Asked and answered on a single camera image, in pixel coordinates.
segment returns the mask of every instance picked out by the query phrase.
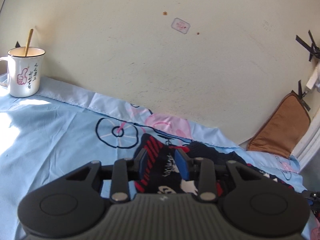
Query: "red stripe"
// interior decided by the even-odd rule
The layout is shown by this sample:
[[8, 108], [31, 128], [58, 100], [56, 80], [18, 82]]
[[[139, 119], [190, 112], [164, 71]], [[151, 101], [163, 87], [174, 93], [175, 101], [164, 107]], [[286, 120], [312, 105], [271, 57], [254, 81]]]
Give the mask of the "red stripe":
[[190, 152], [187, 146], [169, 146], [170, 149], [182, 149], [185, 153]]
[[134, 185], [139, 192], [144, 193], [144, 188], [138, 182], [135, 181]]
[[149, 169], [152, 168], [152, 164], [151, 164], [150, 160], [148, 160], [148, 167], [149, 167]]
[[222, 187], [221, 187], [221, 185], [220, 185], [219, 182], [217, 182], [217, 193], [218, 193], [218, 196], [219, 196], [219, 197], [220, 197], [220, 196], [222, 195], [222, 193], [223, 193], [223, 189], [222, 189]]
[[148, 182], [146, 182], [144, 179], [140, 180], [140, 182], [145, 186], [148, 185]]
[[150, 136], [150, 140], [152, 141], [152, 143], [153, 143], [153, 145], [154, 145], [154, 147], [156, 149], [156, 152], [159, 152], [159, 148], [157, 146], [156, 140], [152, 136]]
[[162, 142], [160, 142], [160, 141], [157, 140], [157, 143], [158, 143], [158, 145], [159, 145], [159, 148], [161, 149], [161, 148], [163, 147]]
[[149, 147], [150, 147], [151, 151], [153, 152], [153, 154], [154, 154], [156, 157], [158, 157], [158, 154], [156, 153], [155, 149], [152, 147], [151, 142], [150, 142], [150, 141], [147, 141], [147, 143], [148, 143], [148, 145], [149, 145]]
[[149, 155], [149, 158], [151, 159], [151, 161], [152, 161], [153, 163], [155, 163], [156, 160], [154, 159], [154, 157], [153, 157], [150, 149], [149, 149], [146, 145], [144, 146], [144, 148], [147, 150], [148, 155]]

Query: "cartoon print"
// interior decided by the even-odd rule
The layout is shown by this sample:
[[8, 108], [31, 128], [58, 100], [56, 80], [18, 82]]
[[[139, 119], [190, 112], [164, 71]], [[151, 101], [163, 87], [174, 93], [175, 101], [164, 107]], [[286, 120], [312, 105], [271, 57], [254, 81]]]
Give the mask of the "cartoon print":
[[167, 177], [171, 174], [171, 172], [180, 173], [178, 170], [178, 167], [176, 165], [176, 162], [174, 161], [174, 159], [170, 153], [168, 153], [167, 157], [168, 157], [168, 161], [167, 161], [166, 165], [164, 166], [164, 172], [163, 172], [162, 176]]
[[171, 24], [171, 28], [177, 30], [178, 32], [186, 34], [190, 28], [190, 24], [179, 18], [175, 18]]
[[270, 174], [269, 174], [269, 173], [265, 173], [265, 172], [260, 172], [260, 173], [263, 173], [263, 176], [265, 176], [265, 177], [267, 177], [268, 179], [270, 179]]
[[130, 114], [131, 119], [134, 119], [137, 115], [142, 117], [142, 115], [147, 112], [152, 114], [152, 111], [150, 109], [147, 109], [145, 107], [140, 107], [134, 104], [130, 104], [130, 105], [131, 107], [127, 108], [127, 112]]
[[195, 186], [194, 180], [190, 181], [185, 181], [184, 179], [181, 180], [180, 183], [180, 188], [185, 192], [185, 193], [193, 193], [196, 196], [198, 195], [198, 189]]
[[276, 160], [281, 164], [285, 171], [295, 172], [297, 173], [291, 166], [291, 163], [287, 163], [286, 161], [282, 162], [279, 156], [275, 156]]
[[127, 122], [122, 122], [120, 126], [115, 125], [115, 122], [119, 121], [108, 118], [99, 119], [96, 125], [96, 134], [99, 140], [112, 148], [130, 149], [135, 147], [139, 141], [137, 128]]
[[281, 171], [281, 173], [286, 180], [290, 180], [292, 178], [292, 174], [290, 171]]
[[18, 85], [24, 85], [27, 82], [27, 71], [28, 68], [22, 69], [21, 74], [17, 75], [17, 84]]
[[176, 194], [176, 192], [168, 186], [159, 186], [158, 194]]
[[152, 114], [146, 119], [145, 125], [168, 134], [192, 139], [190, 124], [186, 119], [166, 114]]
[[144, 129], [142, 126], [140, 126], [143, 133], [146, 133], [146, 129]]

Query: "sunlight patch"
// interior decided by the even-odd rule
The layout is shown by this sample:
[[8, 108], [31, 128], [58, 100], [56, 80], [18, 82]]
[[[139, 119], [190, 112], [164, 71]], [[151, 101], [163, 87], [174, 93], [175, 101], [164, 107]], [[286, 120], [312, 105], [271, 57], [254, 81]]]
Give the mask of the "sunlight patch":
[[0, 155], [9, 149], [20, 131], [17, 127], [11, 125], [11, 118], [7, 113], [0, 113]]
[[45, 100], [38, 100], [38, 99], [25, 99], [19, 102], [19, 105], [47, 105], [50, 102]]
[[0, 86], [0, 97], [3, 97], [7, 94], [9, 94], [9, 91], [6, 88]]

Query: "white plug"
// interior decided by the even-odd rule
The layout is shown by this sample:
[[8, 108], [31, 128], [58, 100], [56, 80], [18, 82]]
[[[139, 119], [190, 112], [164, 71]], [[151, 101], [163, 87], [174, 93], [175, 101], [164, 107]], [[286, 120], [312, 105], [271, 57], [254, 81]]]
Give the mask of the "white plug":
[[315, 87], [315, 84], [319, 78], [319, 68], [320, 68], [320, 62], [316, 65], [315, 70], [313, 71], [308, 83], [306, 84], [306, 88], [309, 91], [312, 91], [313, 88]]

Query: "thumbs-up graphic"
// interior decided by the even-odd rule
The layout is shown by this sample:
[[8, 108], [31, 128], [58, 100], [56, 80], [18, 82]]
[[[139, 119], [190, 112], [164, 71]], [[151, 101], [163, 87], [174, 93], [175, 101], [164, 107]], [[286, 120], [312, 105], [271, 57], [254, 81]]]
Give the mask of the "thumbs-up graphic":
[[17, 76], [18, 85], [24, 85], [27, 82], [27, 68], [22, 69], [22, 73]]

